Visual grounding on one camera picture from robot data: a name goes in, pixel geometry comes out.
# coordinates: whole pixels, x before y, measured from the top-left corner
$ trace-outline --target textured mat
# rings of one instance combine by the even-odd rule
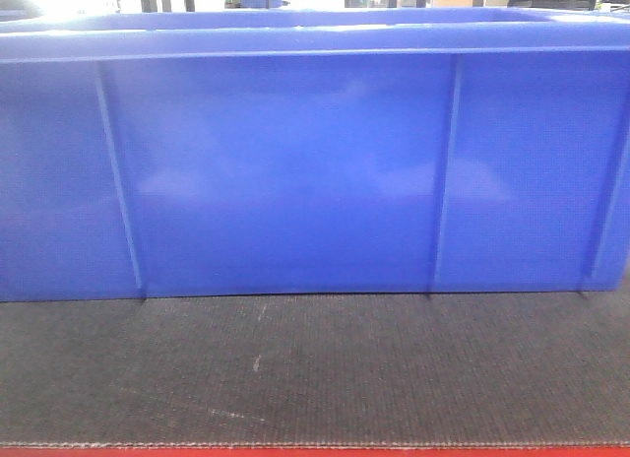
[[[616,293],[0,304],[0,444],[630,441]]]

